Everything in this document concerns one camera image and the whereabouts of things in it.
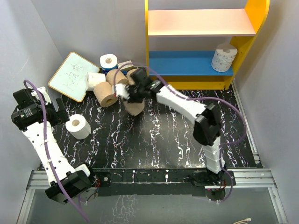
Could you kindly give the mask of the brown roll front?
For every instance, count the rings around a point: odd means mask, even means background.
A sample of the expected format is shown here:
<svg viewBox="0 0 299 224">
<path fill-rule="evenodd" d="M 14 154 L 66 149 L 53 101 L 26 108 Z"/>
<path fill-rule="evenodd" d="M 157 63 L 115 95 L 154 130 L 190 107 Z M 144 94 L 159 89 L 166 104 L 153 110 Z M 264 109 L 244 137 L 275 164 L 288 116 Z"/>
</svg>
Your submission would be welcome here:
<svg viewBox="0 0 299 224">
<path fill-rule="evenodd" d="M 132 116 L 137 116 L 145 108 L 144 100 L 141 103 L 129 103 L 128 101 L 123 101 L 123 104 L 126 111 Z"/>
</svg>

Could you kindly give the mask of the white dotted paper roll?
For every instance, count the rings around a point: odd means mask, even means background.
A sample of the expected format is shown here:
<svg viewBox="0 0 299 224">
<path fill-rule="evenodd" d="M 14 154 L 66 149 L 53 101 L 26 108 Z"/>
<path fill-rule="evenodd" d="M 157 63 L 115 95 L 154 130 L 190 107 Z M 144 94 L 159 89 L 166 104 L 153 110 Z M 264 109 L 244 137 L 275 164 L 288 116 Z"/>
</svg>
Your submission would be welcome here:
<svg viewBox="0 0 299 224">
<path fill-rule="evenodd" d="M 212 58 L 212 68 L 217 72 L 228 71 L 237 53 L 237 48 L 229 43 L 222 43 L 218 45 Z"/>
</svg>

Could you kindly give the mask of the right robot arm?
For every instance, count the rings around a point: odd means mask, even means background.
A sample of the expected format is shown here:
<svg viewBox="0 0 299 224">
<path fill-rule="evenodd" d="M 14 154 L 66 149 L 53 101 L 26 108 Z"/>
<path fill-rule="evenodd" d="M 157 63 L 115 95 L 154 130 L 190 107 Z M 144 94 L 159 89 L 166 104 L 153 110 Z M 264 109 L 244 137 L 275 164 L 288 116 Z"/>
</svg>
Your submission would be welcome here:
<svg viewBox="0 0 299 224">
<path fill-rule="evenodd" d="M 219 185 L 225 180 L 225 161 L 220 153 L 221 118 L 215 104 L 205 105 L 175 90 L 170 84 L 152 80 L 144 68 L 127 72 L 128 84 L 124 88 L 128 98 L 123 98 L 126 111 L 133 116 L 145 108 L 145 98 L 174 109 L 193 125 L 194 139 L 203 147 L 206 156 L 206 170 L 192 180 L 207 185 Z"/>
</svg>

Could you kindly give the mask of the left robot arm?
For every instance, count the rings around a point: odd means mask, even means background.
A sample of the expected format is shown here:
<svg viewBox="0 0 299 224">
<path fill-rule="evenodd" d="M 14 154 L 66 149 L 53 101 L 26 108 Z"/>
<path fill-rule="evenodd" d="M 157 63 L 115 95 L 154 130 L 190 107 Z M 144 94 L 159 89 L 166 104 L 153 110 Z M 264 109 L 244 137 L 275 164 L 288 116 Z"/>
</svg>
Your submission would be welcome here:
<svg viewBox="0 0 299 224">
<path fill-rule="evenodd" d="M 47 197 L 61 204 L 68 203 L 90 189 L 96 174 L 86 164 L 74 168 L 64 157 L 52 128 L 69 121 L 62 99 L 57 98 L 55 108 L 45 87 L 31 88 L 13 93 L 17 102 L 11 120 L 31 142 L 48 177 Z"/>
</svg>

